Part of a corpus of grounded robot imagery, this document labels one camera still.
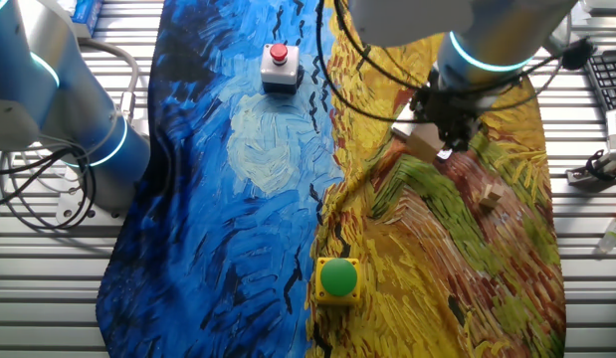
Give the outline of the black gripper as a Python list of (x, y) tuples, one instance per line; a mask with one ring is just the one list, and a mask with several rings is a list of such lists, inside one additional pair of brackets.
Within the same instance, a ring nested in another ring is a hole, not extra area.
[(483, 128), (482, 112), (477, 109), (484, 98), (482, 86), (466, 89), (441, 88), (441, 81), (419, 85), (412, 96), (412, 128), (430, 130), (432, 125), (440, 129), (440, 139), (447, 149), (464, 152), (476, 134)]

